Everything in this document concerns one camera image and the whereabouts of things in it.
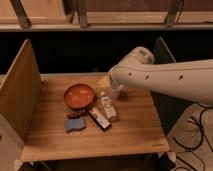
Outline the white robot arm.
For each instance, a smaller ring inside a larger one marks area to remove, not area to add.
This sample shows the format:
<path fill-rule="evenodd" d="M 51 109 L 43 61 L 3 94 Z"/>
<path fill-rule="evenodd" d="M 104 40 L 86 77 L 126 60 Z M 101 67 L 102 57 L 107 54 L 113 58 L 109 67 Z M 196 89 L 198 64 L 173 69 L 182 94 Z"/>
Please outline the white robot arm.
<path fill-rule="evenodd" d="M 213 59 L 155 64 L 153 53 L 136 47 L 108 77 L 110 86 L 134 86 L 185 100 L 213 105 Z"/>

